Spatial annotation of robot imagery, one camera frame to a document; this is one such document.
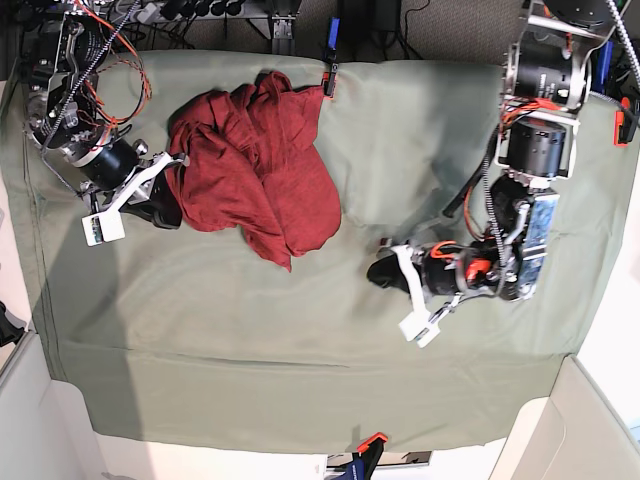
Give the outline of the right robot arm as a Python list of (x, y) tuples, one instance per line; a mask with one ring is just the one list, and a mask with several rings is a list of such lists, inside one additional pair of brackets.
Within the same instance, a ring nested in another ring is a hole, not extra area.
[[(141, 5), (126, 2), (116, 18), (110, 16), (111, 1), (25, 1), (18, 6), (14, 19), (26, 36), (20, 64), (20, 79), (28, 88), (26, 133), (57, 178), (63, 177), (60, 161), (79, 171), (79, 184), (61, 182), (90, 214), (113, 208), (175, 230), (182, 213), (165, 172), (177, 160), (149, 157), (143, 141), (125, 138), (152, 98), (144, 63), (124, 32)], [(113, 115), (99, 96), (99, 77), (120, 65), (138, 75), (140, 90), (130, 113)]]

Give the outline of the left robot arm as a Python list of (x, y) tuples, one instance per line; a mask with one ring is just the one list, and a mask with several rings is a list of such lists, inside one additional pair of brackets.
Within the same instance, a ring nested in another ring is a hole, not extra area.
[(443, 215), (468, 214), (476, 189), (488, 221), (469, 244), (386, 242), (368, 280), (424, 302), (474, 297), (506, 301), (533, 295), (548, 253), (559, 201), (552, 185), (569, 179), (577, 159), (579, 112), (592, 95), (594, 51), (613, 37), (633, 43), (625, 1), (527, 1), (521, 31), (504, 65), (498, 124), (480, 165)]

